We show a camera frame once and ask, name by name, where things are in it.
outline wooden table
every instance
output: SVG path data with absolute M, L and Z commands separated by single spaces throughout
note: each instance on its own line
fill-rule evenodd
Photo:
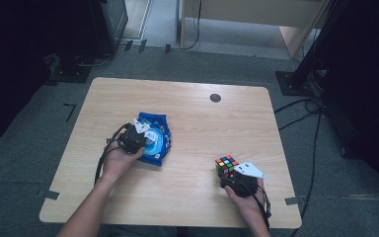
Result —
M 210 95 L 221 101 L 213 103 Z M 219 187 L 215 159 L 231 154 L 266 174 L 271 228 L 297 228 L 297 204 L 266 88 L 97 78 L 93 81 L 40 212 L 65 222 L 92 189 L 106 138 L 139 112 L 166 114 L 172 147 L 162 167 L 135 162 L 113 190 L 105 223 L 245 226 Z
M 185 47 L 185 18 L 197 18 L 201 0 L 182 0 L 181 47 Z M 294 57 L 314 28 L 321 27 L 331 0 L 207 0 L 201 19 L 279 26 Z

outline hand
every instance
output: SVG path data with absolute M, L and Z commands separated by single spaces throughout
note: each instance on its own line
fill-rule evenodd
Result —
M 258 179 L 258 185 L 264 190 L 263 179 Z M 238 210 L 242 215 L 242 218 L 248 224 L 250 229 L 253 231 L 255 236 L 269 236 L 267 231 L 263 215 L 258 207 L 257 202 L 252 196 L 249 197 L 238 197 L 232 188 L 226 186 L 227 196 L 238 206 Z M 256 193 L 256 197 L 260 203 L 265 206 L 265 198 L 261 192 Z
M 136 154 L 128 154 L 120 147 L 117 142 L 112 142 L 108 147 L 107 157 L 104 161 L 102 179 L 109 180 L 111 184 L 116 183 L 127 173 L 131 164 L 143 155 L 144 148 L 140 148 Z

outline rubik's cube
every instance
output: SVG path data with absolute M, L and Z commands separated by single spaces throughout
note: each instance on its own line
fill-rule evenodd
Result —
M 235 166 L 239 163 L 231 155 L 216 159 L 216 172 L 218 177 L 229 178 L 235 173 Z

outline tabletop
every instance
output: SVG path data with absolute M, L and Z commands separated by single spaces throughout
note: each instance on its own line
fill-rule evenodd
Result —
M 106 139 L 140 112 L 167 115 L 171 150 L 162 167 L 132 165 L 104 223 L 246 226 L 215 171 L 215 159 L 231 155 L 266 175 L 270 228 L 301 225 L 298 205 L 286 202 L 295 194 L 266 88 L 119 78 L 92 82 L 50 187 L 60 195 L 44 201 L 41 221 L 67 221 L 94 185 Z

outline blue plastic bag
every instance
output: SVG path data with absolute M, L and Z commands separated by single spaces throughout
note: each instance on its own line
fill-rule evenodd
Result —
M 138 119 L 143 124 L 149 124 L 145 132 L 147 137 L 143 156 L 140 161 L 161 167 L 162 160 L 171 148 L 171 132 L 166 122 L 166 115 L 153 115 L 140 112 Z

